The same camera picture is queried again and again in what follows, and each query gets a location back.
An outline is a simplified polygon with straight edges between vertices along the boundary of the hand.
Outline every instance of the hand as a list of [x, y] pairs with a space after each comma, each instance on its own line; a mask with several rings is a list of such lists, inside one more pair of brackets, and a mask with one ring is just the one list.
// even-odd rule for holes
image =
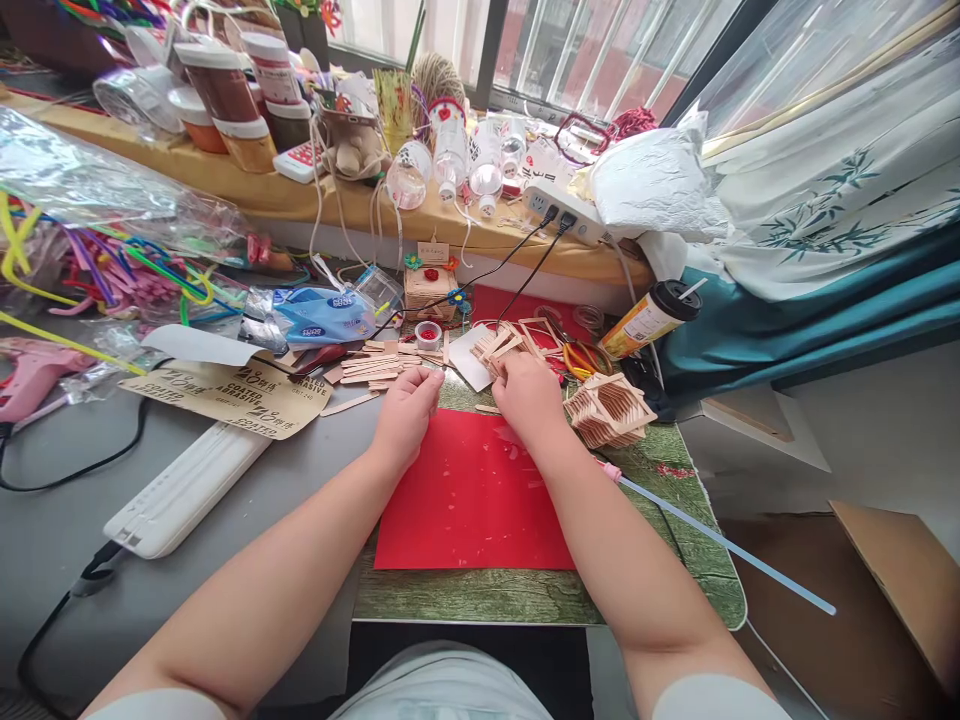
[[498, 365], [493, 384], [497, 407], [528, 449], [569, 426], [560, 383], [547, 364], [530, 353], [511, 355]]
[[368, 451], [398, 471], [399, 478], [420, 454], [430, 418], [437, 412], [444, 375], [416, 366], [404, 370], [387, 391]]

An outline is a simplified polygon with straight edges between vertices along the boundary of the forearm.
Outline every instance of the forearm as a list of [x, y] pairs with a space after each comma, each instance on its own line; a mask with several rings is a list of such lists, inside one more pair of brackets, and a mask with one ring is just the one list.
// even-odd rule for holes
[[696, 581], [569, 427], [528, 444], [590, 597], [621, 648], [681, 648], [724, 634]]
[[250, 712], [313, 636], [398, 480], [358, 458], [205, 582], [87, 712], [158, 679]]

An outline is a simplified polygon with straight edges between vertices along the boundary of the green cutting mat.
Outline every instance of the green cutting mat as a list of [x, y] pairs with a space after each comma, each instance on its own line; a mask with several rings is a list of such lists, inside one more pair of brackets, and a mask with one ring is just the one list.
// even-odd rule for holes
[[[489, 390], [475, 393], [447, 368], [440, 406], [475, 411], [495, 405]], [[717, 528], [706, 491], [676, 425], [648, 425], [647, 437], [629, 448], [602, 448], [624, 475], [705, 525]], [[667, 519], [657, 506], [621, 486], [700, 583], [731, 630], [746, 619], [743, 587], [727, 551], [686, 523]], [[559, 570], [374, 570], [376, 534], [361, 555], [354, 617], [363, 620], [596, 625], [603, 618], [580, 576]]]

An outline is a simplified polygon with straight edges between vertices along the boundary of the hot glue gun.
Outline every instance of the hot glue gun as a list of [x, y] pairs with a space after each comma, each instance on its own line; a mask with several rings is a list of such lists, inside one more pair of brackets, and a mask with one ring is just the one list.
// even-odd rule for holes
[[46, 340], [0, 339], [0, 356], [16, 363], [13, 375], [0, 391], [0, 422], [20, 422], [33, 413], [57, 380], [85, 370], [95, 360], [81, 352]]

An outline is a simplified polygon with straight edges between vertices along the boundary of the power strip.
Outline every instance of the power strip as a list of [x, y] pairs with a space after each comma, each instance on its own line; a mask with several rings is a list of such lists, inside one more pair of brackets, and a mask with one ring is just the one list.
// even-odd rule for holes
[[169, 555], [272, 442], [215, 423], [104, 525], [104, 535], [147, 560]]
[[523, 204], [537, 217], [543, 217], [547, 208], [556, 205], [560, 210], [557, 218], [568, 210], [577, 216], [577, 224], [570, 228], [564, 237], [576, 238], [584, 245], [594, 247], [601, 241], [610, 242], [613, 236], [603, 227], [597, 209], [578, 197], [564, 192], [549, 180], [536, 178], [523, 191]]

